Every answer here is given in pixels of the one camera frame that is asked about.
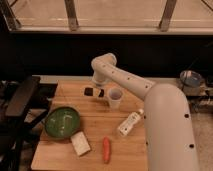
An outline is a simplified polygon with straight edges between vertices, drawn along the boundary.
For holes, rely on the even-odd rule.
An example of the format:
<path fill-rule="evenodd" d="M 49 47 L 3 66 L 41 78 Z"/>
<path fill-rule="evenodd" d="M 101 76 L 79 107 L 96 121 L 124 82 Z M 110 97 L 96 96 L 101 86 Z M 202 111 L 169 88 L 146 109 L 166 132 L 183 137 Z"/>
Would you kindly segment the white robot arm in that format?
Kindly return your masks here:
<path fill-rule="evenodd" d="M 148 171 L 199 171 L 189 104 L 185 94 L 169 83 L 156 83 L 116 67 L 114 54 L 91 61 L 92 81 L 109 80 L 144 101 Z"/>

